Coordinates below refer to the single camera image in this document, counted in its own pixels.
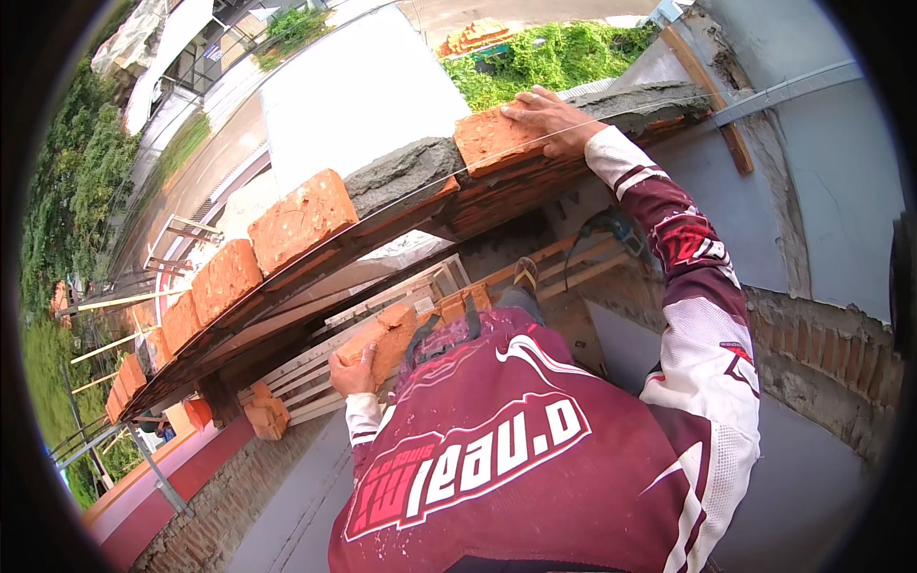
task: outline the logo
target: logo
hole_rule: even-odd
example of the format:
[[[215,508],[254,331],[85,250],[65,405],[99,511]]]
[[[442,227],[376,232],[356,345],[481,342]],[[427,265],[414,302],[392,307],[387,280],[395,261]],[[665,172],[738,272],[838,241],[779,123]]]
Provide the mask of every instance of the logo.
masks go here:
[[[591,433],[562,391],[526,393],[473,428],[412,436],[375,458],[356,488],[348,541],[483,496],[559,456]]]

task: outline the foot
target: foot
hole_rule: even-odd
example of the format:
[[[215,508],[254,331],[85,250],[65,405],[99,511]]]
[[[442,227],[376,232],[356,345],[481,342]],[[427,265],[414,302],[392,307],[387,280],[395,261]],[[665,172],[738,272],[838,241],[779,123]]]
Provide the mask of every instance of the foot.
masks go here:
[[[535,296],[538,287],[538,267],[528,257],[521,257],[516,261],[513,286],[521,287]]]

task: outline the left hand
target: left hand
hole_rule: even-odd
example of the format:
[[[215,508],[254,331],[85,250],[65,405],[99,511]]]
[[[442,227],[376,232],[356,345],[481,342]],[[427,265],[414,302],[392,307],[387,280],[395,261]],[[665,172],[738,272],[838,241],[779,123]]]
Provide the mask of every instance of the left hand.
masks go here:
[[[376,358],[376,349],[378,345],[375,342],[370,343],[363,349],[363,356],[359,364],[353,366],[344,366],[341,359],[337,357],[337,352],[332,352],[328,357],[328,369],[331,371],[331,386],[347,398],[350,394],[360,394],[362,392],[375,392],[376,385],[373,383],[370,373],[372,371],[372,361]]]
[[[545,157],[578,159],[592,136],[608,127],[540,85],[533,86],[531,92],[516,94],[516,101],[523,109],[504,105],[500,112],[519,123],[539,126],[549,135],[556,134],[548,139]]]

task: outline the tree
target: tree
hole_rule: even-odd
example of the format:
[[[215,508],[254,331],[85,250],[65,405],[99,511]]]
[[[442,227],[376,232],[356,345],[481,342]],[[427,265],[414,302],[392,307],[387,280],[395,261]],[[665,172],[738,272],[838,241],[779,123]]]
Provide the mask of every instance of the tree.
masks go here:
[[[84,58],[42,142],[23,220],[20,303],[27,314],[45,312],[68,274],[91,277],[110,233],[105,220],[130,193],[138,138],[121,128],[114,92]]]

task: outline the green vegetation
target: green vegetation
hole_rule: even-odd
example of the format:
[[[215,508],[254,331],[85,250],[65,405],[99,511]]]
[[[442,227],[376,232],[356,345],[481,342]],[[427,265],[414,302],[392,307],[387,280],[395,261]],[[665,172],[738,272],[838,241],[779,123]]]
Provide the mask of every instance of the green vegetation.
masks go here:
[[[443,67],[472,111],[512,100],[537,83],[552,91],[616,78],[636,60],[656,35],[653,24],[615,28],[599,22],[550,23],[526,28],[507,44],[504,58],[489,58],[493,72],[475,70],[469,56],[444,61]]]
[[[23,220],[20,304],[47,312],[54,285],[68,274],[90,278],[109,238],[108,216],[124,208],[138,138],[121,129],[115,91],[84,58],[39,149]]]
[[[38,418],[39,430],[50,451],[77,430],[61,366],[67,369],[71,387],[75,389],[90,381],[89,361],[70,364],[74,355],[73,333],[48,317],[32,320],[22,328],[20,335],[28,391]],[[103,382],[74,395],[84,424],[105,413],[105,398],[109,387],[109,382]],[[108,443],[106,440],[100,445],[100,454]],[[133,442],[124,438],[118,440],[101,458],[114,481],[124,477],[142,459]],[[73,498],[81,508],[86,509],[96,499],[94,469],[89,455],[85,454],[70,464],[66,472]]]
[[[161,189],[209,135],[210,117],[206,112],[197,112],[186,119],[175,133],[175,137],[166,145],[166,149],[162,150],[145,185],[148,185],[150,190]]]
[[[310,6],[302,10],[290,8],[279,13],[268,25],[270,47],[255,54],[258,65],[265,72],[281,65],[288,55],[295,53],[308,44],[331,31],[332,27],[325,21],[331,16],[331,10],[320,10]]]

